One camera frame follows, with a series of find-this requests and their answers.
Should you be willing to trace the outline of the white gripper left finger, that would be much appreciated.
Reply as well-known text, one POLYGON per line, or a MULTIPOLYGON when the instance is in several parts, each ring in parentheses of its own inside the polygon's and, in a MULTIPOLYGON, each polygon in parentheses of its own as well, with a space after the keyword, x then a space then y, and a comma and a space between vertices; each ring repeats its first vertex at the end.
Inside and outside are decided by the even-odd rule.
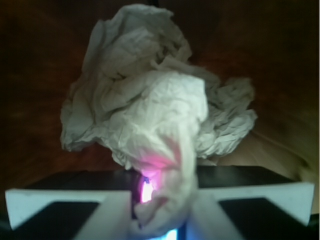
POLYGON ((5 192, 16 240, 125 240, 131 193, 10 189, 5 192))

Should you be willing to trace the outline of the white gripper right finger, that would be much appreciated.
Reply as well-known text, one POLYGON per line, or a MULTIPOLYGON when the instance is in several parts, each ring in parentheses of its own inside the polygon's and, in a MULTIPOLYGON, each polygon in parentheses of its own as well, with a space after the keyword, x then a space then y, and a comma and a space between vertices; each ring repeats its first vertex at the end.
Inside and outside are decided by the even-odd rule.
POLYGON ((307 182, 207 188, 189 217, 191 240, 313 240, 314 185, 307 182))

